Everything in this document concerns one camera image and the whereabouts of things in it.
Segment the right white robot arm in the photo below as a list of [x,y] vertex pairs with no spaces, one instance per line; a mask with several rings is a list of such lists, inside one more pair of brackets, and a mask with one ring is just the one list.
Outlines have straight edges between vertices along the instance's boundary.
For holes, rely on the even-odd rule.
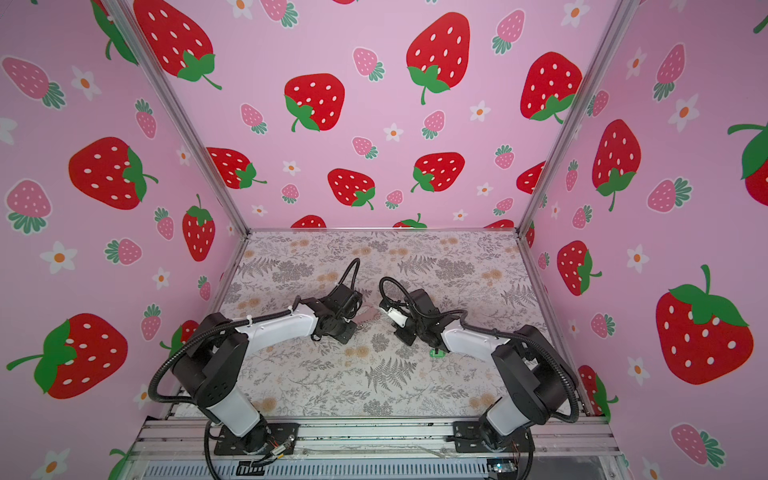
[[419,339],[436,350],[496,368],[506,393],[480,416],[478,432],[470,436],[485,449],[501,451],[516,434],[553,418],[578,421],[578,376],[536,327],[507,332],[473,325],[466,310],[442,312],[422,289],[406,293],[402,300],[383,295],[380,308],[403,343]]

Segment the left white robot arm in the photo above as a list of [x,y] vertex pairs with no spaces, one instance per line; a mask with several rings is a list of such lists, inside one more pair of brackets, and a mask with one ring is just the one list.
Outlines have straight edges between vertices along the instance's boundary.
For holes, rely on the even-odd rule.
[[245,358],[281,342],[330,337],[342,344],[352,338],[363,296],[338,284],[321,298],[301,298],[280,312],[231,320],[220,313],[207,316],[179,351],[171,372],[191,401],[226,440],[247,454],[261,454],[271,445],[268,422],[237,386]]

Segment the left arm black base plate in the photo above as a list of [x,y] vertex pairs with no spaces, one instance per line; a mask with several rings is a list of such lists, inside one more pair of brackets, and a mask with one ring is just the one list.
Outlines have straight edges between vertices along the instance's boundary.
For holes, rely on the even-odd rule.
[[257,424],[243,437],[223,426],[218,434],[214,454],[219,456],[252,455],[264,457],[292,455],[300,424],[290,422]]

